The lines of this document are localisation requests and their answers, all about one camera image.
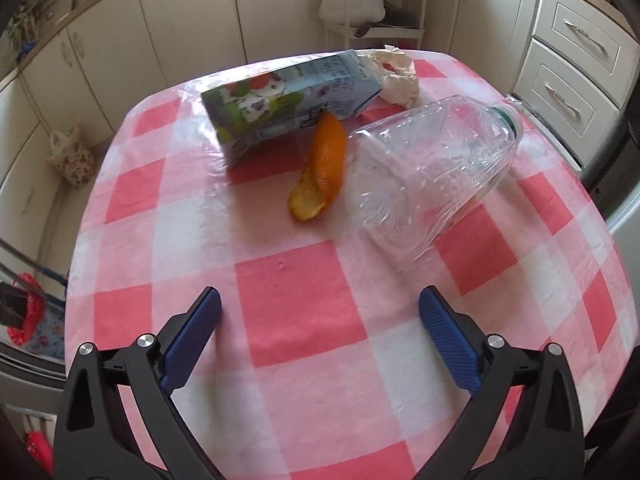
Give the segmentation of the pink checked tablecloth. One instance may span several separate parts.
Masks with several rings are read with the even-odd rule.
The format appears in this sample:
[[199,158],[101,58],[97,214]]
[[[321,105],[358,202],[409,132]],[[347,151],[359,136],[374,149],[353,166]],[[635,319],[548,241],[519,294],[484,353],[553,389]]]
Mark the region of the pink checked tablecloth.
[[527,125],[501,183],[401,271],[341,203],[290,216],[305,133],[224,162],[201,93],[276,67],[211,74],[130,110],[81,220],[66,356],[155,333],[213,286],[224,315],[172,398],[226,477],[409,479],[466,401],[418,317],[435,285],[514,346],[560,344],[591,426],[637,311],[608,227],[548,139]]

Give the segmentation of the red plastic bag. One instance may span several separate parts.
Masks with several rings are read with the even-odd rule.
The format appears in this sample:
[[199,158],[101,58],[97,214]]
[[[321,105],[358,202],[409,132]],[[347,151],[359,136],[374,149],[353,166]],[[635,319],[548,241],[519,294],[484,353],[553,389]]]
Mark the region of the red plastic bag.
[[16,283],[1,283],[1,325],[14,346],[24,348],[32,340],[43,315],[43,296]]

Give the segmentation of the clear plastic bottle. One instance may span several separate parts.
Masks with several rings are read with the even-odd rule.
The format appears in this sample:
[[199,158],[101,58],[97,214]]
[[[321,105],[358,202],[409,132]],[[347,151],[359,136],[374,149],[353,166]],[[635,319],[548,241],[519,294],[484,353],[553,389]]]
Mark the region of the clear plastic bottle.
[[524,134],[505,102],[450,96],[354,131],[344,191],[386,256],[420,258],[509,171]]

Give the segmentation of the patterned small bag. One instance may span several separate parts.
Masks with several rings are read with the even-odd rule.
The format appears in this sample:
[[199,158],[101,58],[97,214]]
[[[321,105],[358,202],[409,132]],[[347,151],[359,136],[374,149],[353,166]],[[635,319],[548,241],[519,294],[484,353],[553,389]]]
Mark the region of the patterned small bag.
[[49,133],[50,164],[75,188],[87,185],[96,174],[96,159],[82,140],[78,127]]

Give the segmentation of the green blue milk carton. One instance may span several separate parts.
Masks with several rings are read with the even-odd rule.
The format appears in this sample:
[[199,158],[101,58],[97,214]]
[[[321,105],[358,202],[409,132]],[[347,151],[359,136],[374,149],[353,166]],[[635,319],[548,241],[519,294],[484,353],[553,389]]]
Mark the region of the green blue milk carton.
[[341,120],[358,115],[381,91],[364,58],[348,50],[228,82],[201,98],[234,166],[257,144],[317,125],[325,110]]

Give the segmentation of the crumpled tissue with red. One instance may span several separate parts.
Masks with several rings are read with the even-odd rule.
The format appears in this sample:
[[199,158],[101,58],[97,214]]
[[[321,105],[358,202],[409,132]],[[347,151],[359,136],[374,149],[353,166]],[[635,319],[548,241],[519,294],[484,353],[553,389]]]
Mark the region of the crumpled tissue with red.
[[392,46],[370,50],[366,57],[381,84],[380,97],[383,101],[403,108],[413,108],[419,104],[420,87],[412,58]]

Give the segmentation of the white lower cabinets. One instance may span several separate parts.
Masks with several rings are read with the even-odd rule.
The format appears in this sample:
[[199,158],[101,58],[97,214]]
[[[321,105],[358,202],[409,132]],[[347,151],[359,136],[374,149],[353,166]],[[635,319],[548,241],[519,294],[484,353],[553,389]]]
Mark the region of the white lower cabinets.
[[1,161],[37,129],[101,144],[147,96],[245,63],[320,52],[320,0],[87,0],[1,83]]

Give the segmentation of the white drawer cabinet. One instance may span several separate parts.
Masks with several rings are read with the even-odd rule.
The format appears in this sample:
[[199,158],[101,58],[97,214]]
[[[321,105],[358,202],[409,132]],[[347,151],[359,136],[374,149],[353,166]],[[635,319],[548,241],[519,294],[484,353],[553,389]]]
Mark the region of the white drawer cabinet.
[[585,0],[539,0],[513,93],[585,170],[613,141],[639,65],[639,45]]

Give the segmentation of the white storage shelf rack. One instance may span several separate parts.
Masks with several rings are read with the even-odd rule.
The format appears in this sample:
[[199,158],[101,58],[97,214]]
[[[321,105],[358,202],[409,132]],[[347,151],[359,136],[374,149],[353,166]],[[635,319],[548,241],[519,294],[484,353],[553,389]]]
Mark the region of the white storage shelf rack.
[[420,46],[425,14],[426,0],[321,0],[318,10],[329,50],[354,42]]

